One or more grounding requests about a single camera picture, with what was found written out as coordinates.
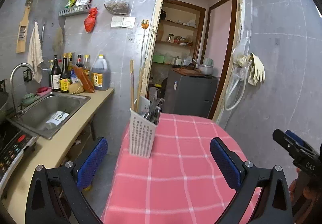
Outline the person's right hand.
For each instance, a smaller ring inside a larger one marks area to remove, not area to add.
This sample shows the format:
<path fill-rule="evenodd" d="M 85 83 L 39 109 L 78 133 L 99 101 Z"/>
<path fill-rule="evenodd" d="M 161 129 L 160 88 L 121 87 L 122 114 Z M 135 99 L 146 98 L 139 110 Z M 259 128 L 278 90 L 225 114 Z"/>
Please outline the person's right hand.
<path fill-rule="evenodd" d="M 298 177 L 289 186 L 293 223 L 321 223 L 321 178 L 299 168 Z"/>

